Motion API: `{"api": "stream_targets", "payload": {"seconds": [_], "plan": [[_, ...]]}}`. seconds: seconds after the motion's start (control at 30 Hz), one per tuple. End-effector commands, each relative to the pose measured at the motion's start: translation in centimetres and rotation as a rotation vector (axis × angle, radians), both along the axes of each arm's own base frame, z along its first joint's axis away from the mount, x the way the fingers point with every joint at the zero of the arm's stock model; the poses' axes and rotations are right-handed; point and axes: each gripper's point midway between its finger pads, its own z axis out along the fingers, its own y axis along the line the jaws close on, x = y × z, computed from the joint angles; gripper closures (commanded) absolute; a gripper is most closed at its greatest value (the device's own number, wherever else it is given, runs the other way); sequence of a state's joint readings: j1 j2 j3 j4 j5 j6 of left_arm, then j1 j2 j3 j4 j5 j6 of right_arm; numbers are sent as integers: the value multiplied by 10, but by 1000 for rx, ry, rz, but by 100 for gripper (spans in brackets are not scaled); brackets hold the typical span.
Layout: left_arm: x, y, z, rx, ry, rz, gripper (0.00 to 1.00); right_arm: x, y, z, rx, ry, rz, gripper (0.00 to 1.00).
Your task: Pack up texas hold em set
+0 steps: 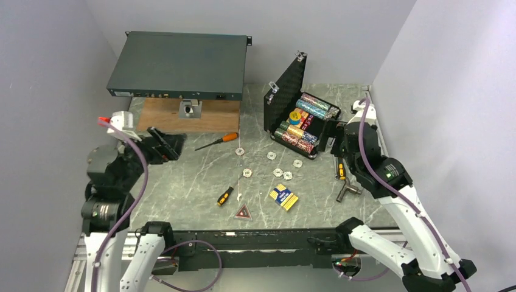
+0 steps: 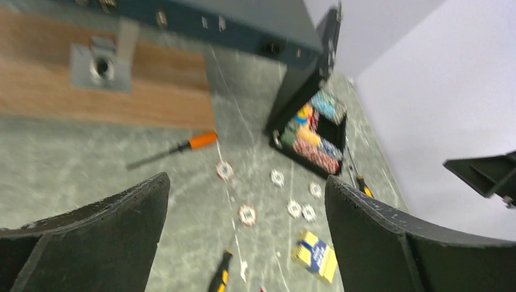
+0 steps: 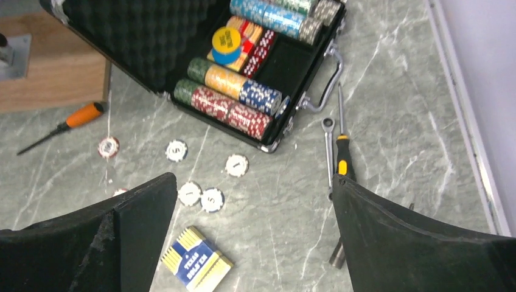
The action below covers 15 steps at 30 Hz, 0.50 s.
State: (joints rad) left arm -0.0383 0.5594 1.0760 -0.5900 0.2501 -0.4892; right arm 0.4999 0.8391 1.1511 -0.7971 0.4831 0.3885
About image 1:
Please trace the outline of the grey white 1 chip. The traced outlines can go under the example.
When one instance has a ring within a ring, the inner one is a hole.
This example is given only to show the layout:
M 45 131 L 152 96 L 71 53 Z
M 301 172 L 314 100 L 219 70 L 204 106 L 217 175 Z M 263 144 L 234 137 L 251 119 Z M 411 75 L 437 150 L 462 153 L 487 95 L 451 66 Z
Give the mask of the grey white 1 chip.
M 283 176 L 283 173 L 284 172 L 282 171 L 282 169 L 279 169 L 279 168 L 276 168 L 276 169 L 273 170 L 273 175 L 275 177 L 281 177 L 281 176 Z
M 295 159 L 293 161 L 293 166 L 296 167 L 296 168 L 301 168 L 302 165 L 303 165 L 303 162 L 301 160 L 299 160 L 299 159 Z

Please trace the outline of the blue yellow card deck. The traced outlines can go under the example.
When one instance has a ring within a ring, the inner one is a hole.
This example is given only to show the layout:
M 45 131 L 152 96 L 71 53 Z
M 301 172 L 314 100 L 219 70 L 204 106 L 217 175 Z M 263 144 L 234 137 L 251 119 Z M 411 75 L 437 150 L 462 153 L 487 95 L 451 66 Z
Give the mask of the blue yellow card deck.
M 283 184 L 278 184 L 269 192 L 269 196 L 285 211 L 289 211 L 299 200 L 290 189 Z

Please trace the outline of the red triangular dealer token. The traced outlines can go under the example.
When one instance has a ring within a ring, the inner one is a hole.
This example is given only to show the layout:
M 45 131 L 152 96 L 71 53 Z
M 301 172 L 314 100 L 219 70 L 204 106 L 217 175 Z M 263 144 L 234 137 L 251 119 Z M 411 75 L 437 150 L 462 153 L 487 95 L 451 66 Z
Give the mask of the red triangular dealer token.
M 253 217 L 251 215 L 250 210 L 248 209 L 248 206 L 246 204 L 242 204 L 240 208 L 238 209 L 237 213 L 234 215 L 235 219 L 239 220 L 247 220 L 252 221 Z

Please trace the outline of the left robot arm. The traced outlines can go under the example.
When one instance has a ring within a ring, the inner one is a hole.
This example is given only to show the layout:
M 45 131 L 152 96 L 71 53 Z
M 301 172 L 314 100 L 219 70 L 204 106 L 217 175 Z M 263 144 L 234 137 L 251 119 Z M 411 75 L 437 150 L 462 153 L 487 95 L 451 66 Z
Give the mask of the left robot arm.
M 148 136 L 123 137 L 123 150 L 103 145 L 88 156 L 85 203 L 81 209 L 86 245 L 85 291 L 143 291 L 159 255 L 175 247 L 173 229 L 164 221 L 149 221 L 137 240 L 126 270 L 122 256 L 132 210 L 141 200 L 131 190 L 139 178 L 148 180 L 150 165 L 179 159 L 186 134 L 165 134 L 148 128 Z

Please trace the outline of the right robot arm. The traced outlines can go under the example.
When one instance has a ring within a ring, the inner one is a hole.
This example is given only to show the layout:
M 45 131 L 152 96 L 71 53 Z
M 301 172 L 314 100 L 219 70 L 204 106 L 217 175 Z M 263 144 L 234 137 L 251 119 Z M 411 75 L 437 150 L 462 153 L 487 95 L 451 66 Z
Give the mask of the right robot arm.
M 365 252 L 402 280 L 407 291 L 454 291 L 477 272 L 445 242 L 422 207 L 413 180 L 403 164 L 382 154 L 377 127 L 360 122 L 330 126 L 331 153 L 342 158 L 357 182 L 392 216 L 409 247 L 378 235 L 363 221 L 351 217 L 335 229 L 327 243 L 334 253 Z

